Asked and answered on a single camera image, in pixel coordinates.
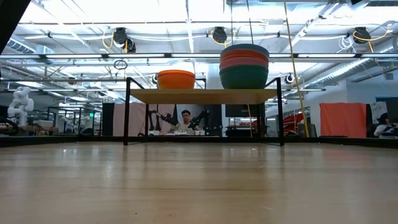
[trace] orange partition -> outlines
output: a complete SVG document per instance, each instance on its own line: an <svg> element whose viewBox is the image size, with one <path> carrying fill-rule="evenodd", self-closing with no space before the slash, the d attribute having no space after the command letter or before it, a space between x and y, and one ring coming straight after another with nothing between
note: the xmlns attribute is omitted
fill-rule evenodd
<svg viewBox="0 0 398 224"><path fill-rule="evenodd" d="M366 105L320 103L321 135L366 138Z"/></svg>

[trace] shelf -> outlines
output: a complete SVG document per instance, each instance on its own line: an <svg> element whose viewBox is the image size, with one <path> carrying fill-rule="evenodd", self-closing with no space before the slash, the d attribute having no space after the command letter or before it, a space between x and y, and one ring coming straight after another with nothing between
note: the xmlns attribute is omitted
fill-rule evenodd
<svg viewBox="0 0 398 224"><path fill-rule="evenodd" d="M277 95L276 90L131 90L147 104L258 105Z"/></svg>

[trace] wooden floor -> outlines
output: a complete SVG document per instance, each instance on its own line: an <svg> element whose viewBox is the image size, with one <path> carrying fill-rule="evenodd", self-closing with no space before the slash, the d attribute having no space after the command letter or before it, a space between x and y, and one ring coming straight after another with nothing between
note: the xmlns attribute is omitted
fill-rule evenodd
<svg viewBox="0 0 398 224"><path fill-rule="evenodd" d="M0 223L397 222L397 150L120 142L0 148Z"/></svg>

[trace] stacked bowls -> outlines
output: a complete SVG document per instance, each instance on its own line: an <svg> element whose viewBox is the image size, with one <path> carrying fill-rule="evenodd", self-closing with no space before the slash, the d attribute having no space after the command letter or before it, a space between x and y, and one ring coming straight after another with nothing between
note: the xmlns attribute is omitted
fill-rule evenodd
<svg viewBox="0 0 398 224"><path fill-rule="evenodd" d="M193 89L195 74L183 70L164 70L157 74L157 85L160 90Z"/></svg>
<svg viewBox="0 0 398 224"><path fill-rule="evenodd" d="M220 78L224 89L263 89L268 78L269 52L253 44L224 49L220 57Z"/></svg>

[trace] person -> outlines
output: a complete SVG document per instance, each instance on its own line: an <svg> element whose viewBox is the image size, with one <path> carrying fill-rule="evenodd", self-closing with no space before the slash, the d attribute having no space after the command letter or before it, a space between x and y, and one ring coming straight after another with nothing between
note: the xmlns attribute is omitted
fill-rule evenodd
<svg viewBox="0 0 398 224"><path fill-rule="evenodd" d="M379 125L377 126L376 130L374 131L374 136L375 137L380 137L382 133L386 133L392 129L391 123L388 120L388 115L387 113L384 113L380 116L379 119Z"/></svg>
<svg viewBox="0 0 398 224"><path fill-rule="evenodd" d="M191 124L191 112L189 110L183 110L181 112L182 115L182 122L178 123L176 126L172 126L170 129L170 132L173 131L179 131L179 132L188 132L188 131L201 131L201 128L199 126L192 128L188 128L189 125Z"/></svg>

